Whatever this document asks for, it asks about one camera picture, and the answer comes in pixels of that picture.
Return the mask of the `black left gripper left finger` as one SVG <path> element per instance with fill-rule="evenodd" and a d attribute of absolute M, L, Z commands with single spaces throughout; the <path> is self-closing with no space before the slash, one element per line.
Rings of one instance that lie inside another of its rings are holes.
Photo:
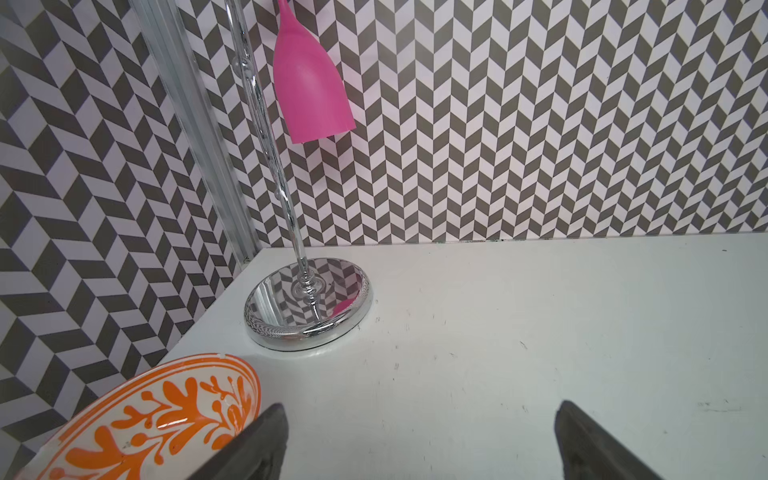
<path fill-rule="evenodd" d="M 279 479 L 288 438 L 284 406 L 275 403 L 188 479 Z"/>

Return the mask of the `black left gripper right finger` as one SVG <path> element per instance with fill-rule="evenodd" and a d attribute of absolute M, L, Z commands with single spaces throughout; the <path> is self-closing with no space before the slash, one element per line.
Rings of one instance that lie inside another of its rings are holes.
<path fill-rule="evenodd" d="M 570 400 L 561 403 L 554 431 L 566 480 L 661 479 Z"/>

